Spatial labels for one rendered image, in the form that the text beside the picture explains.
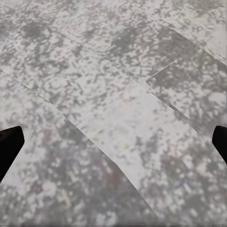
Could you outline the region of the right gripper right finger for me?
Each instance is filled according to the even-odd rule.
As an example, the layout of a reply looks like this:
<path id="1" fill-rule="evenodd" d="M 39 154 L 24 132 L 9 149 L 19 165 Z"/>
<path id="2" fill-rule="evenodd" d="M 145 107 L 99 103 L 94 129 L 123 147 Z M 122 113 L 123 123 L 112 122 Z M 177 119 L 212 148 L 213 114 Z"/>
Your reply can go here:
<path id="1" fill-rule="evenodd" d="M 224 159 L 227 164 L 227 128 L 222 126 L 216 126 L 212 143 Z"/>

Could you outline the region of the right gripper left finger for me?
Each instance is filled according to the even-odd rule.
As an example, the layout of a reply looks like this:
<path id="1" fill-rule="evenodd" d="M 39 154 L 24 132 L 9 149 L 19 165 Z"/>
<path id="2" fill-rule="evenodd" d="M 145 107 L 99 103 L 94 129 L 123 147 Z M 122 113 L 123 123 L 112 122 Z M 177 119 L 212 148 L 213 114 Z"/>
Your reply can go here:
<path id="1" fill-rule="evenodd" d="M 0 182 L 25 143 L 21 126 L 0 131 Z"/>

